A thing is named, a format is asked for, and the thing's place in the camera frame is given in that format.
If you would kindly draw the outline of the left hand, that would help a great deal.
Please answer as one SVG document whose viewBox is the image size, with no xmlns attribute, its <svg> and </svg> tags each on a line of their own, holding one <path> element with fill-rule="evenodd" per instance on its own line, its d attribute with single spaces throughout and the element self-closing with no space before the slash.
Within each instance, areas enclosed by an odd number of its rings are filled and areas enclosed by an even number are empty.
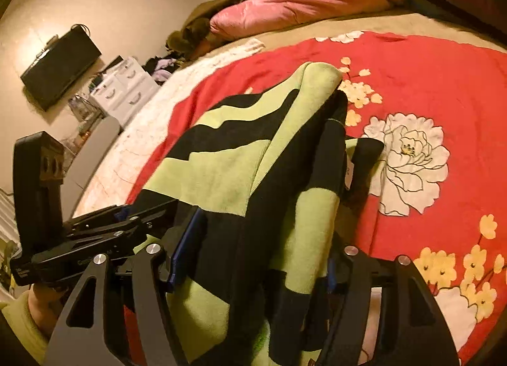
<svg viewBox="0 0 507 366">
<path fill-rule="evenodd" d="M 67 290 L 56 290 L 44 284 L 33 284 L 28 292 L 28 309 L 35 325 L 50 338 L 63 310 Z"/>
</svg>

